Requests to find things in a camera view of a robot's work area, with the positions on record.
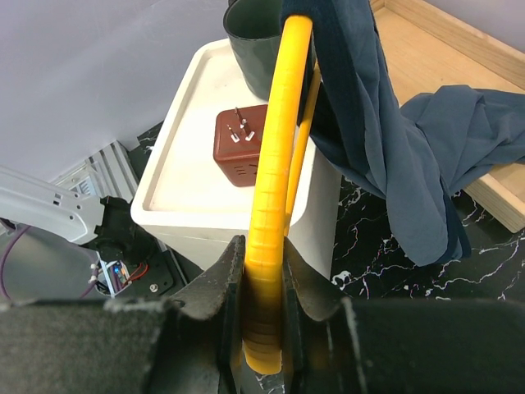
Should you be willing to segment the blue tank top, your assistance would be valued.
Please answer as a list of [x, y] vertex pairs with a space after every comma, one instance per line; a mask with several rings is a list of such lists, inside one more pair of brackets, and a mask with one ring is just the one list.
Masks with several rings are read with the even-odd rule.
[[346, 178], [382, 198], [418, 266], [467, 258], [452, 195], [495, 165], [524, 160], [524, 97], [445, 85], [399, 104], [366, 1], [285, 1], [313, 22], [319, 90], [311, 136]]

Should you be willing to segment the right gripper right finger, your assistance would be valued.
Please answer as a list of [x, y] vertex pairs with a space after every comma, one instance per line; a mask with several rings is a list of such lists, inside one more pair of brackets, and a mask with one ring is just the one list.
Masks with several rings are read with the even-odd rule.
[[354, 300], [290, 241], [283, 258], [288, 393], [521, 393], [524, 306]]

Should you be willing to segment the yellow plastic hanger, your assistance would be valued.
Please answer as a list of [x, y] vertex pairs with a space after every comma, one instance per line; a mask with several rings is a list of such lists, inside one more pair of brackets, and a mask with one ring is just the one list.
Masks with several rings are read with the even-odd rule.
[[289, 16], [284, 24], [263, 129], [253, 209], [244, 257], [241, 332], [247, 365], [281, 371], [281, 294], [284, 241], [299, 185], [321, 83], [318, 66], [299, 110], [313, 22]]

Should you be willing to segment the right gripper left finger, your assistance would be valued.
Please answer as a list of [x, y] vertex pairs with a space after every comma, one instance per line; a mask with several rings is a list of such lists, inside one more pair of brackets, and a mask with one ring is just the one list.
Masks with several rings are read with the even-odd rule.
[[4, 393], [238, 393], [245, 238], [154, 300], [1, 306]]

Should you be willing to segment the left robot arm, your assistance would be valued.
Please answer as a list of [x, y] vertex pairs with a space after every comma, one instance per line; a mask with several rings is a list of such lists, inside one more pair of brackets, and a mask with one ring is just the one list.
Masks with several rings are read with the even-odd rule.
[[156, 250], [126, 200], [81, 194], [6, 167], [1, 168], [1, 217], [96, 251], [105, 262], [136, 267]]

